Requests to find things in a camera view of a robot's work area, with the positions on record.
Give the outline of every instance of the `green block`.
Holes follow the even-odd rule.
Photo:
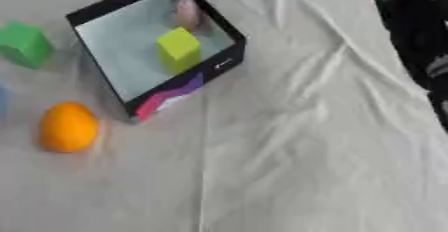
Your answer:
[[[20,65],[41,67],[53,52],[40,28],[10,22],[0,29],[0,54]]]
[[[157,40],[163,66],[178,75],[201,62],[199,41],[186,29],[179,27]]]

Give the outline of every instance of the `orange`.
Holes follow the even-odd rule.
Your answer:
[[[91,146],[98,119],[84,105],[63,102],[50,108],[40,123],[40,144],[51,151],[76,152]]]

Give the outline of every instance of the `yellow cube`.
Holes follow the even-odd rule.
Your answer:
[[[201,62],[199,41],[185,28],[179,27],[157,40],[164,67],[178,75]]]

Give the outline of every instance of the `table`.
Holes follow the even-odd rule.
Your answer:
[[[58,49],[39,71],[0,61],[1,231],[448,228],[447,137],[373,0],[210,0],[248,36],[246,63],[134,126],[99,101],[63,19],[95,1],[0,0],[1,24]],[[67,99],[102,118],[100,139],[44,152],[36,124]]]

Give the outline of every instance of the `wrinkled fabric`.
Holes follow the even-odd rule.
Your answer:
[[[139,125],[63,16],[98,0],[0,0],[57,52],[0,60],[1,231],[446,231],[447,137],[372,0],[209,0],[248,36],[245,63]],[[41,150],[63,100],[101,118],[93,149]]]
[[[211,2],[249,41],[207,90],[203,231],[448,229],[447,137],[373,0]]]

